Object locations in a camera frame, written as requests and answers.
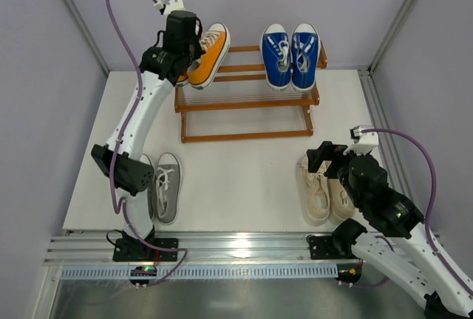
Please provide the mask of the orange sneaker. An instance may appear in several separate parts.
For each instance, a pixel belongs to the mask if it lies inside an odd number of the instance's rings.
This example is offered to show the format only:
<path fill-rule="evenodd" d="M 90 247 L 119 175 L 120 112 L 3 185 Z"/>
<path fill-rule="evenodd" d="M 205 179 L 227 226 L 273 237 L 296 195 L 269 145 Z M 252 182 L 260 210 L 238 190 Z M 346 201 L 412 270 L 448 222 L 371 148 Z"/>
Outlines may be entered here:
<path fill-rule="evenodd" d="M 188 82 L 195 89 L 210 85 L 231 45 L 228 28 L 222 23 L 212 24 L 201 36 L 203 54 L 188 68 Z"/>
<path fill-rule="evenodd" d="M 183 87 L 185 86 L 186 84 L 188 84 L 189 80 L 188 80 L 188 74 L 185 72 L 183 75 L 179 76 L 179 78 L 177 79 L 177 82 L 175 83 L 175 87 Z"/>

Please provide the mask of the cream platform sneaker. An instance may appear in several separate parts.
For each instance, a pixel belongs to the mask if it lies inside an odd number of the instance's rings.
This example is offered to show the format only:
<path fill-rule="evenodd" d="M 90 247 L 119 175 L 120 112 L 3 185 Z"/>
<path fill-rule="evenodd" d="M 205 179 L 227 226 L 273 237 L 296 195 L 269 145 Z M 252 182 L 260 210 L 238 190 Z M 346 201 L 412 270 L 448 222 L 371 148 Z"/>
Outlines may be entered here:
<path fill-rule="evenodd" d="M 296 178 L 304 219 L 308 224 L 318 226 L 325 223 L 330 214 L 330 194 L 324 175 L 327 166 L 323 162 L 315 173 L 309 172 L 308 166 L 308 157 L 304 155 L 296 165 Z"/>
<path fill-rule="evenodd" d="M 346 190 L 337 179 L 329 179 L 327 176 L 323 176 L 322 188 L 328 206 L 326 220 L 338 225 L 354 217 L 355 207 Z"/>

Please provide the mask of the blue sneaker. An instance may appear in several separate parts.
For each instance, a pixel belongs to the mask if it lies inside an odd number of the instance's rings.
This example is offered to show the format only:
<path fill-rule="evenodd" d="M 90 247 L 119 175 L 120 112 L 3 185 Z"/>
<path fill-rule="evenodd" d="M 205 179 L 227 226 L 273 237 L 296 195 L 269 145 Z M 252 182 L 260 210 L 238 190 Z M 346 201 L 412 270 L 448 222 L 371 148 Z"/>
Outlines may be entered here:
<path fill-rule="evenodd" d="M 297 92 L 308 92 L 316 83 L 316 68 L 321 52 L 319 34 L 313 25 L 300 24 L 293 31 L 291 44 L 292 86 Z"/>
<path fill-rule="evenodd" d="M 291 51 L 286 29 L 281 24 L 271 24 L 262 34 L 260 52 L 270 88 L 284 90 L 290 83 Z"/>

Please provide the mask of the grey sneaker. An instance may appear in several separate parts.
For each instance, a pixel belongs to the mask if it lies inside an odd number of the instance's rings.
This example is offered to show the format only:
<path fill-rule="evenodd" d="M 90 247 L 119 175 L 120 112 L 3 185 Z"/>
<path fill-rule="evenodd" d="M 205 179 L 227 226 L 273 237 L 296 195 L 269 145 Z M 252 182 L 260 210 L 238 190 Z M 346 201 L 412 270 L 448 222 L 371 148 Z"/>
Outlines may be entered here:
<path fill-rule="evenodd" d="M 169 225 L 177 218 L 182 168 L 178 158 L 169 152 L 162 154 L 155 166 L 152 206 L 156 219 Z"/>
<path fill-rule="evenodd" d="M 147 154 L 141 154 L 140 161 L 144 162 L 147 165 L 153 167 L 151 158 Z M 153 206 L 153 187 L 154 187 L 154 173 L 151 174 L 149 183 L 146 189 L 147 192 L 147 202 L 148 202 L 148 212 L 149 218 L 153 220 L 154 218 L 154 206 Z"/>

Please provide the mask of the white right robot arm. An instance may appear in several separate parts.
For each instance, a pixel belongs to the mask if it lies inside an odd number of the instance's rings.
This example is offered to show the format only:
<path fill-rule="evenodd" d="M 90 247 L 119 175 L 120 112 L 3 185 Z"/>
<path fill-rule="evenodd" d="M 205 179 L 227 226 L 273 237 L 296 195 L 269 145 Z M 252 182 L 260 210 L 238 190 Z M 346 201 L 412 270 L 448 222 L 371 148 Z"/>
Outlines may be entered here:
<path fill-rule="evenodd" d="M 327 162 L 326 176 L 340 182 L 373 232 L 354 219 L 332 233 L 332 248 L 344 258 L 371 264 L 423 309 L 425 318 L 471 318 L 472 280 L 445 264 L 447 255 L 426 230 L 413 201 L 389 186 L 387 172 L 371 154 L 325 141 L 306 152 L 309 171 Z"/>

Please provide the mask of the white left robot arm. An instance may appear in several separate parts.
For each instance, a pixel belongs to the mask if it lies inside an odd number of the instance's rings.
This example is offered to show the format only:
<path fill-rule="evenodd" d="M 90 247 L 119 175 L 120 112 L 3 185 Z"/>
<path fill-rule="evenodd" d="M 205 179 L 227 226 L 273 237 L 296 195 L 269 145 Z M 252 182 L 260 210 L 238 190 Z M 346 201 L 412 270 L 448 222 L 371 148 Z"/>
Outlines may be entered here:
<path fill-rule="evenodd" d="M 152 261 L 165 249 L 157 246 L 149 212 L 149 190 L 155 169 L 142 161 L 152 123 L 176 86 L 179 76 L 203 55 L 202 28 L 195 13 L 177 10 L 160 31 L 161 45 L 149 47 L 137 65 L 137 86 L 113 135 L 105 145 L 92 147 L 92 158 L 108 177 L 112 207 L 123 215 L 122 236 L 115 242 L 117 262 Z"/>

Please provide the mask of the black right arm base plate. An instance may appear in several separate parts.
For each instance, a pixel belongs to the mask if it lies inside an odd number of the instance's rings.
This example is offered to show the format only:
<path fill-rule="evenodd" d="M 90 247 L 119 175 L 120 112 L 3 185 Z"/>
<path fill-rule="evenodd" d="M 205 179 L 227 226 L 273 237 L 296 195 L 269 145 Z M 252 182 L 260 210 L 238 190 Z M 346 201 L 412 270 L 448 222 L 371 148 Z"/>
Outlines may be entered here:
<path fill-rule="evenodd" d="M 306 237 L 311 260 L 354 260 L 356 257 L 350 252 L 336 247 L 331 233 L 323 235 L 310 234 Z"/>

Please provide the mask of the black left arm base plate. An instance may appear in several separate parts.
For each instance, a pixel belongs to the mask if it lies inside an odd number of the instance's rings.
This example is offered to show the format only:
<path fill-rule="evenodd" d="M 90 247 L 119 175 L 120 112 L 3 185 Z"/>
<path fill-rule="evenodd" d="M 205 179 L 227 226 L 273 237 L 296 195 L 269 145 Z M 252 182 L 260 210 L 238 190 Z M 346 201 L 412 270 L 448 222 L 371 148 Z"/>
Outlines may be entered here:
<path fill-rule="evenodd" d="M 177 261 L 178 238 L 155 238 L 147 239 L 147 242 L 155 247 L 168 249 L 168 251 L 155 250 L 147 247 L 141 241 L 129 237 L 127 234 L 115 242 L 115 248 L 112 256 L 114 262 L 175 262 Z"/>

